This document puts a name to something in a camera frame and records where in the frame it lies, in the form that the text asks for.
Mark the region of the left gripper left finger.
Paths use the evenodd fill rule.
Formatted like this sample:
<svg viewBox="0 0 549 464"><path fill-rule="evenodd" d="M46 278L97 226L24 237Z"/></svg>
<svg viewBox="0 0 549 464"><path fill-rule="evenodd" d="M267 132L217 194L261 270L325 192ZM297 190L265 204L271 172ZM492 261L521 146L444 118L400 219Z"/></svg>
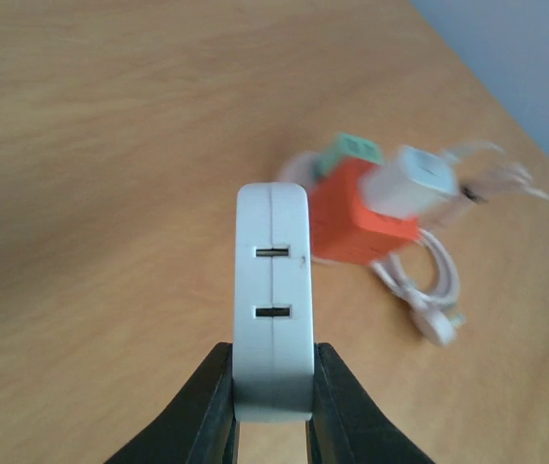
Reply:
<svg viewBox="0 0 549 464"><path fill-rule="evenodd" d="M236 463L232 345L220 342L164 410L109 463Z"/></svg>

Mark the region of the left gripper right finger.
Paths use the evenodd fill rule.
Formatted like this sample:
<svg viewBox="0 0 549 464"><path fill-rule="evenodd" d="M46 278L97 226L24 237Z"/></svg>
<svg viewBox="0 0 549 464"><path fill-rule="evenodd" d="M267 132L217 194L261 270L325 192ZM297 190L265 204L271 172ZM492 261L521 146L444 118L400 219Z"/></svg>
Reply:
<svg viewBox="0 0 549 464"><path fill-rule="evenodd" d="M378 408L329 343L314 347L312 418L305 424L309 463L431 463Z"/></svg>

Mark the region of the white usb charger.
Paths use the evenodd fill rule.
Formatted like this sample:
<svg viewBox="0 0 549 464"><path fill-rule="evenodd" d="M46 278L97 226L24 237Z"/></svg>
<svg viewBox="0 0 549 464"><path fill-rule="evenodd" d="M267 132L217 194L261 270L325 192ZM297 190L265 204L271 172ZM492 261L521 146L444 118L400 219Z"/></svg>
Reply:
<svg viewBox="0 0 549 464"><path fill-rule="evenodd" d="M310 420L311 253L299 185L256 183L238 192L232 377L237 421Z"/></svg>

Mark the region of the orange cube socket adapter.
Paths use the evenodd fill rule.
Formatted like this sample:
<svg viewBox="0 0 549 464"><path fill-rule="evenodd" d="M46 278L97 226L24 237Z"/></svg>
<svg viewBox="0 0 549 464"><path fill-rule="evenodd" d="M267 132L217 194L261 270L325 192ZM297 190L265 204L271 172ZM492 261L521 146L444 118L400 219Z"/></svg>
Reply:
<svg viewBox="0 0 549 464"><path fill-rule="evenodd" d="M312 255L323 260L366 266L420 238L419 221L369 210L358 187L376 165L346 158L309 193Z"/></svg>

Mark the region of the round white socket base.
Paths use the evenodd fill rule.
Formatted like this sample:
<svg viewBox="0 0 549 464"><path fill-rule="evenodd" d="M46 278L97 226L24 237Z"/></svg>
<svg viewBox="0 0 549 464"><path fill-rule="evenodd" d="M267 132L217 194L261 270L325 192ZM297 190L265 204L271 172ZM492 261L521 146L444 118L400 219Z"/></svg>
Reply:
<svg viewBox="0 0 549 464"><path fill-rule="evenodd" d="M282 183L294 183L306 190L311 190L318 183L315 166L319 158L320 154L313 151L297 154L281 167L275 180Z"/></svg>

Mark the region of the green plug adapter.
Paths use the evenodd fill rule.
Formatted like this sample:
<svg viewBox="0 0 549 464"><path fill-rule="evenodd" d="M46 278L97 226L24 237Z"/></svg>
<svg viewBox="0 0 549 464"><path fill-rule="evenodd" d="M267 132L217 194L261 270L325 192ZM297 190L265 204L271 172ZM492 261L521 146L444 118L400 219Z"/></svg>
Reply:
<svg viewBox="0 0 549 464"><path fill-rule="evenodd" d="M384 163L382 149L375 142L347 132L339 132L333 141L319 152L313 164L314 173L318 178L324 178L347 158L375 164Z"/></svg>

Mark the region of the small white cube charger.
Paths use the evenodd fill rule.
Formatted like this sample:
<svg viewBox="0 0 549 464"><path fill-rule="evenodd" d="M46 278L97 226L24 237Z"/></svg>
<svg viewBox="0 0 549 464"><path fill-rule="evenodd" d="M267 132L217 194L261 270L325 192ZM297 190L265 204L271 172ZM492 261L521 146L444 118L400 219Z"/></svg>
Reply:
<svg viewBox="0 0 549 464"><path fill-rule="evenodd" d="M399 219L419 217L459 192L456 174L446 160L410 146L363 174L359 189L370 211Z"/></svg>

